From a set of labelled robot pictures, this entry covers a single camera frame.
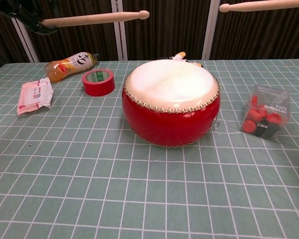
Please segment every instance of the drum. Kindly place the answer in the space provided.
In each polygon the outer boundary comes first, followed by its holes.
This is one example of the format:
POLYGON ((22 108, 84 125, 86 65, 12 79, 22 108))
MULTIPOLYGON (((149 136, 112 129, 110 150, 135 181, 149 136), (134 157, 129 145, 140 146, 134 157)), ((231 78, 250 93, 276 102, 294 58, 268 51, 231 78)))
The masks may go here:
POLYGON ((190 144, 217 122, 219 83, 190 62, 150 61, 125 78, 122 108, 131 129, 145 141, 167 147, 190 144))

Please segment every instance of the juice bottle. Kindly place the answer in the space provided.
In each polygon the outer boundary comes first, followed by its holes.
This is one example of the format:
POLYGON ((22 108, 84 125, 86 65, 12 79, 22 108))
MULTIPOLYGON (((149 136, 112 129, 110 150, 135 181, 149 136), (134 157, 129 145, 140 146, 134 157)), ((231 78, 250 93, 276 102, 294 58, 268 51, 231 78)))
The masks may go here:
POLYGON ((50 82, 58 82, 74 73, 86 71, 96 63, 97 54, 80 52, 63 60, 51 61, 44 68, 50 82))

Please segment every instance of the drum handle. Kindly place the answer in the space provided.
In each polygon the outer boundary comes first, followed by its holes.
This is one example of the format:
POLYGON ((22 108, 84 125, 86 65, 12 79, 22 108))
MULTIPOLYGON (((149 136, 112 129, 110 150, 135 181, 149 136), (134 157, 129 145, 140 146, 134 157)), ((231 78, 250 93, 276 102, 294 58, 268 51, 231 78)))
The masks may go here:
POLYGON ((219 121, 217 120, 218 115, 214 118, 213 122, 211 123, 212 130, 216 130, 219 127, 219 121))

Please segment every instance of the tape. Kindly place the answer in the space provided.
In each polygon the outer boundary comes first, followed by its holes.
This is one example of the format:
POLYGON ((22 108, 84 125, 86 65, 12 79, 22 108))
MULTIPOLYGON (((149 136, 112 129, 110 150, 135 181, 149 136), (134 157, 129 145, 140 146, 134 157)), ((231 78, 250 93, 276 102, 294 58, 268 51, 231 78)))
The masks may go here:
POLYGON ((85 93, 90 96, 104 96, 115 89, 114 74, 107 69, 94 69, 82 76, 85 93))

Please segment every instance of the wooden drumstick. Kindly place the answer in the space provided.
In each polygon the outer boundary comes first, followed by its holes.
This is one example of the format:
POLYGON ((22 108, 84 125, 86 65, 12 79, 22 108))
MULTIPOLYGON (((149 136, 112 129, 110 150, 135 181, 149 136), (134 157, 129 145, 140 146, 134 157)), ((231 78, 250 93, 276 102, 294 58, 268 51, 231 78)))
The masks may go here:
POLYGON ((150 16, 148 11, 142 10, 140 12, 113 12, 104 14, 94 14, 85 16, 72 16, 72 17, 61 17, 51 18, 42 21, 45 26, 80 26, 100 23, 111 23, 117 21, 129 21, 135 19, 146 19, 150 16))
POLYGON ((237 4, 222 4, 219 7, 221 12, 229 11, 263 11, 299 7, 299 0, 265 0, 251 1, 237 4))

